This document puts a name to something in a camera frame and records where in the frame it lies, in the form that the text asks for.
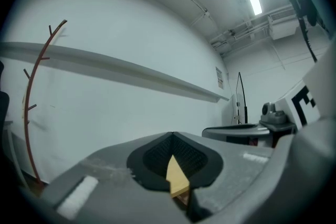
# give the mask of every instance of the yellow block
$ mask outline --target yellow block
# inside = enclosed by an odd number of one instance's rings
[[[170,182],[170,194],[173,198],[189,190],[189,181],[182,172],[174,155],[169,161],[166,179]]]

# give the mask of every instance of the white wall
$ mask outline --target white wall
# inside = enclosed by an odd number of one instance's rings
[[[310,28],[308,36],[319,59],[330,42],[319,27]],[[224,58],[233,93],[236,91],[238,72],[241,73],[248,107],[248,122],[258,122],[263,104],[283,96],[314,65],[300,29],[297,29],[294,36],[275,40],[273,44],[285,69],[270,40],[233,52]]]
[[[18,0],[2,32],[2,42],[44,43],[48,25],[67,19],[54,45],[136,63],[230,98],[220,56],[165,7],[151,0]],[[1,52],[1,89],[10,96],[15,147],[22,169],[32,174],[24,142],[23,73],[36,55]],[[218,87],[216,68],[223,72]],[[38,68],[30,103],[29,134],[41,179],[50,182],[92,152],[146,135],[229,124],[232,103],[188,88],[62,59]]]

